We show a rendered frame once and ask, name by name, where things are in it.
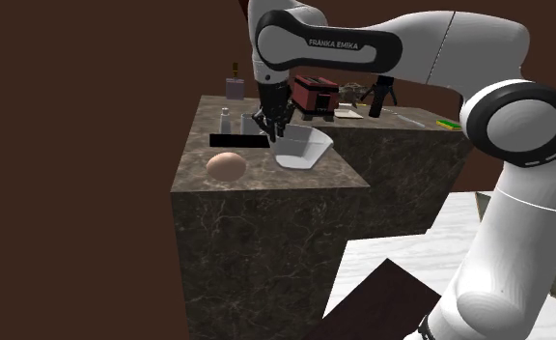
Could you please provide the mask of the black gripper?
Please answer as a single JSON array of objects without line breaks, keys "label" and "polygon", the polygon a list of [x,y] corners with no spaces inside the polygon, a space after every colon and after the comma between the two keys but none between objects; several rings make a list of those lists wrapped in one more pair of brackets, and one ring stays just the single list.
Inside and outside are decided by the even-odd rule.
[{"label": "black gripper", "polygon": [[288,81],[259,83],[258,92],[261,108],[252,115],[252,119],[270,137],[270,141],[275,142],[277,137],[284,136],[286,125],[292,119],[292,88]]}]

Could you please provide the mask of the grey cup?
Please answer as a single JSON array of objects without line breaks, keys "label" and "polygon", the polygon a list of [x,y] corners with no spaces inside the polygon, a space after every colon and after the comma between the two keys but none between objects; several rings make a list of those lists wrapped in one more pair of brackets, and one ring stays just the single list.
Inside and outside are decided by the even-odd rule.
[{"label": "grey cup", "polygon": [[240,134],[241,135],[259,135],[260,128],[253,119],[252,114],[244,113],[240,116]]}]

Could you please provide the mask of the black flat rectangular block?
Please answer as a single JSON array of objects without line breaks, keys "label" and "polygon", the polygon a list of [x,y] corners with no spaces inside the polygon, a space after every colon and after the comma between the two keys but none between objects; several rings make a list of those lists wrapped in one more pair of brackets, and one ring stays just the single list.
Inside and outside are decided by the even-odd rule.
[{"label": "black flat rectangular block", "polygon": [[209,145],[215,148],[269,148],[265,135],[220,134],[212,133],[208,136]]}]

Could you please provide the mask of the white spouted bowl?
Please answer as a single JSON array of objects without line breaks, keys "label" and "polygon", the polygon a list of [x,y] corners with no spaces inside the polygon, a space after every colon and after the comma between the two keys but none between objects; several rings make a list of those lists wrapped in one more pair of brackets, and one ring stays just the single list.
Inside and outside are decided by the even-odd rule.
[{"label": "white spouted bowl", "polygon": [[333,139],[315,127],[287,125],[283,137],[270,143],[276,162],[284,168],[312,169],[333,146]]}]

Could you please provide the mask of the pale soap dispenser bottle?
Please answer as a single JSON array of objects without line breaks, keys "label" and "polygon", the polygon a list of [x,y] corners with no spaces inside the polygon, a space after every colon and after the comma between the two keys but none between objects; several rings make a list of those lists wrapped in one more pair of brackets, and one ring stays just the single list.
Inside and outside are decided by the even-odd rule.
[{"label": "pale soap dispenser bottle", "polygon": [[232,64],[232,77],[226,79],[226,99],[244,99],[244,80],[238,77],[238,62]]}]

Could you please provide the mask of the red toaster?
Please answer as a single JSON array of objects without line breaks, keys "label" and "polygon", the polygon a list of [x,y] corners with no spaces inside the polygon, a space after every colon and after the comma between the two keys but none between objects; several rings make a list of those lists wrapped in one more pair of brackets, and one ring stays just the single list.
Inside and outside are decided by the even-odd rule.
[{"label": "red toaster", "polygon": [[303,121],[316,117],[334,121],[339,106],[339,85],[320,76],[297,75],[294,78],[292,102],[301,112]]}]

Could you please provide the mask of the brown egg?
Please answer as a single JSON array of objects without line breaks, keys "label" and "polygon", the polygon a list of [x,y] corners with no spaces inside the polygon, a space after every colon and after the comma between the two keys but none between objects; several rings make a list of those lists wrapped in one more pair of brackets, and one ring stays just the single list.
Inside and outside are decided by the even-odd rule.
[{"label": "brown egg", "polygon": [[231,152],[213,156],[207,163],[208,174],[221,182],[233,182],[240,179],[246,169],[246,160],[242,156]]}]

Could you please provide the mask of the brown patterned bowl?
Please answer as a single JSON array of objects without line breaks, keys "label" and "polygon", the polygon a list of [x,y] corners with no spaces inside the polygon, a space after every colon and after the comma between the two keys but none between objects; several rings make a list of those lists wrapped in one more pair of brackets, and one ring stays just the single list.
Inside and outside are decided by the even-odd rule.
[{"label": "brown patterned bowl", "polygon": [[363,95],[369,90],[368,87],[355,82],[349,82],[339,87],[339,102],[358,103],[362,101]]}]

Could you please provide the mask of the black corkscrew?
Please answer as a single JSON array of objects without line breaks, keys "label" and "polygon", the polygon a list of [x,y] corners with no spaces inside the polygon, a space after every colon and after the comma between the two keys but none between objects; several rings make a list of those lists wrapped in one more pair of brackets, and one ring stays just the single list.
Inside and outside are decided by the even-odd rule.
[{"label": "black corkscrew", "polygon": [[390,76],[380,75],[376,82],[361,96],[359,99],[363,101],[369,94],[373,95],[373,101],[369,111],[371,118],[379,118],[383,106],[384,99],[390,95],[393,103],[398,104],[397,98],[393,89],[395,79]]}]

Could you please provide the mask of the silver knife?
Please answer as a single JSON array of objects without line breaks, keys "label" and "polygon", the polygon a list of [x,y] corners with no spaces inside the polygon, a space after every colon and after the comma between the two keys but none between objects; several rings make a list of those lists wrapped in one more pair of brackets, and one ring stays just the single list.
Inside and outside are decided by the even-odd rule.
[{"label": "silver knife", "polygon": [[418,126],[418,127],[420,127],[420,128],[425,128],[425,127],[426,127],[424,124],[422,124],[422,123],[420,123],[420,122],[417,122],[417,121],[415,121],[415,120],[412,120],[412,119],[410,119],[410,118],[407,118],[407,117],[405,117],[404,115],[402,115],[402,114],[400,114],[400,113],[398,113],[398,112],[395,112],[395,111],[393,111],[393,110],[386,109],[386,108],[382,108],[382,110],[385,111],[385,112],[391,113],[391,114],[394,115],[395,117],[397,117],[397,118],[399,118],[399,119],[401,119],[401,120],[403,120],[403,121],[409,122],[409,123],[411,123],[411,124],[414,124],[414,125],[416,125],[416,126]]}]

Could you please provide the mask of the dark brown robot stand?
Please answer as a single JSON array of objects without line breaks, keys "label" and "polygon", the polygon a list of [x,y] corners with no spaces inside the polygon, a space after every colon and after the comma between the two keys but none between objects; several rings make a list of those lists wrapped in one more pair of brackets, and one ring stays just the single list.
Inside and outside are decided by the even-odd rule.
[{"label": "dark brown robot stand", "polygon": [[302,340],[403,340],[439,299],[440,294],[386,259]]}]

